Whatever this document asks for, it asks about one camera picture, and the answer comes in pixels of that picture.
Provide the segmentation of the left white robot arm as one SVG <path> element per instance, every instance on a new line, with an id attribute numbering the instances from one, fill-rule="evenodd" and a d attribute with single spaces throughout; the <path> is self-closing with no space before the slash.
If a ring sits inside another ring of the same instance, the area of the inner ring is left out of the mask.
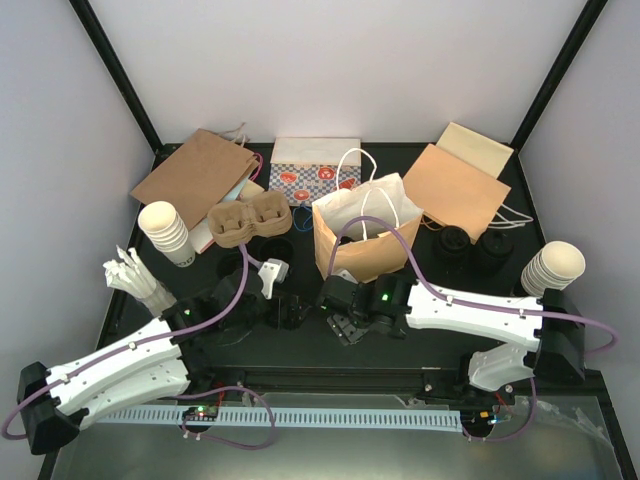
<path id="1" fill-rule="evenodd" d="M 31 453 L 54 452 L 111 413 L 152 400 L 241 394 L 244 374 L 215 372 L 214 348 L 241 342 L 260 324 L 296 329 L 309 309 L 298 295 L 264 293 L 256 272 L 236 271 L 84 358 L 28 365 L 17 402 Z"/>

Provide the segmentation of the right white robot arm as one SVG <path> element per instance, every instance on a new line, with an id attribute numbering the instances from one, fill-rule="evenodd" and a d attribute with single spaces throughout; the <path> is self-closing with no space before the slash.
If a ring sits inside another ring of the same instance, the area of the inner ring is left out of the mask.
<path id="1" fill-rule="evenodd" d="M 402 338 L 405 327 L 497 341 L 496 347 L 473 353 L 454 379 L 457 396 L 476 403 L 489 392 L 529 378 L 568 385 L 584 381 L 584 328 L 560 319 L 561 297 L 554 290 L 537 299 L 427 288 L 399 274 L 362 283 L 341 271 L 325 280 L 317 305 L 346 344 L 357 331 Z"/>

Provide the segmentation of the orange kraft paper bag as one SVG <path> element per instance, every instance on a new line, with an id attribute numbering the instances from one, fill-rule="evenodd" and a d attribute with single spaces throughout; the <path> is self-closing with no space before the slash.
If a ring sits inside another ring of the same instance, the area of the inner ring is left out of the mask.
<path id="1" fill-rule="evenodd" d="M 353 189 L 337 188 L 312 203 L 315 262 L 327 277 L 348 270 L 359 282 L 404 267 L 423 218 L 397 173 Z M 340 246 L 342 236 L 363 242 Z"/>

